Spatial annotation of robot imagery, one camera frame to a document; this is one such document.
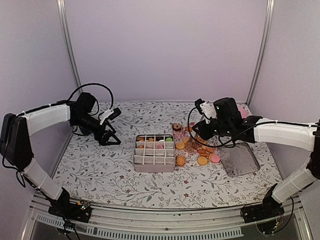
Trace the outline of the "metal serving tongs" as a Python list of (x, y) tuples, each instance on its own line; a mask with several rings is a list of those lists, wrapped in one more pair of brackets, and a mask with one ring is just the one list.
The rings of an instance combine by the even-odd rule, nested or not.
[(202, 144), (205, 144), (206, 142), (196, 133), (192, 137), (189, 138), (188, 142), (185, 145), (185, 150), (189, 153), (192, 153), (194, 151), (197, 151), (198, 149), (202, 148)]

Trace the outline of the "orange swirl cookie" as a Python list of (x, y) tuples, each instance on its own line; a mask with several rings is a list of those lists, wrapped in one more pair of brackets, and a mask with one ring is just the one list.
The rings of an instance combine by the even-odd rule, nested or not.
[(137, 141), (138, 141), (138, 142), (140, 142), (140, 141), (143, 142), (144, 140), (145, 140), (145, 137), (142, 137), (142, 136), (137, 137)]

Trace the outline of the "green round cookie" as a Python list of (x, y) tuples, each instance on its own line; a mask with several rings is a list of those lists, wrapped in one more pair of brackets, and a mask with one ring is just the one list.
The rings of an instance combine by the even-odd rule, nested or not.
[(166, 138), (165, 138), (165, 141), (166, 141), (166, 142), (172, 142), (172, 141), (173, 141), (173, 138), (172, 138), (172, 137), (166, 137)]

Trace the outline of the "metal tin with white dividers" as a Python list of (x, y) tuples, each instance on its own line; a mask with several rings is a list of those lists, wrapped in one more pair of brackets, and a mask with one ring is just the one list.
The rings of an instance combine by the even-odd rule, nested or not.
[[(144, 141), (137, 141), (137, 137), (145, 137)], [(156, 137), (163, 137), (164, 141), (156, 141)], [(163, 144), (164, 149), (156, 148)], [(140, 134), (135, 138), (133, 166), (138, 173), (171, 173), (176, 167), (174, 137), (171, 134)]]

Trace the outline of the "brown flower cookie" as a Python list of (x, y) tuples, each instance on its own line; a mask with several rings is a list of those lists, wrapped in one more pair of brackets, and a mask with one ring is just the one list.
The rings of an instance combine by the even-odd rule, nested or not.
[(157, 136), (156, 137), (156, 141), (157, 142), (163, 142), (164, 141), (164, 137), (163, 136)]

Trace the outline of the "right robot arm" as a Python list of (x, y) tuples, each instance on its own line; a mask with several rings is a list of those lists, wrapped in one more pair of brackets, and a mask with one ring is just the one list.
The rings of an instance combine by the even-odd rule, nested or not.
[(229, 137), (219, 147), (231, 147), (236, 141), (247, 143), (273, 143), (296, 147), (310, 152), (308, 162), (283, 181), (272, 186), (262, 200), (258, 213), (269, 218), (283, 202), (303, 191), (320, 178), (320, 124), (271, 120), (262, 116), (242, 117), (232, 97), (210, 103), (198, 99), (195, 109), (203, 116), (192, 129), (201, 139), (214, 136)]

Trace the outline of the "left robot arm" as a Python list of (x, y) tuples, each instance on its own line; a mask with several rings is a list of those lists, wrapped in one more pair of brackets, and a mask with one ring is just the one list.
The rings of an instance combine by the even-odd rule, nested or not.
[(63, 216), (74, 213), (70, 195), (51, 177), (60, 150), (71, 131), (78, 127), (81, 134), (91, 134), (101, 146), (120, 144), (111, 121), (121, 114), (119, 107), (110, 106), (95, 117), (96, 98), (83, 92), (76, 100), (66, 99), (21, 113), (4, 115), (0, 135), (0, 154), (5, 168), (13, 169), (17, 179), (28, 182), (42, 192)]

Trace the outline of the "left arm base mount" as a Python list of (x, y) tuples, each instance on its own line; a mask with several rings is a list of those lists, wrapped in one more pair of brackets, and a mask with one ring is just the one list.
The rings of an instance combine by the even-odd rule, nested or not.
[(52, 201), (48, 213), (66, 220), (88, 223), (91, 217), (92, 208), (90, 206), (71, 203), (69, 201)]

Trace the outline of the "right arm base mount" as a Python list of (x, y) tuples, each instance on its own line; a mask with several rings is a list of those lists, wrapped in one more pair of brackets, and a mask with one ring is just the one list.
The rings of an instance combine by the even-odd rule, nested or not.
[(274, 200), (264, 200), (260, 204), (246, 204), (240, 210), (245, 223), (252, 223), (267, 220), (273, 217), (280, 217), (285, 213), (281, 203)]

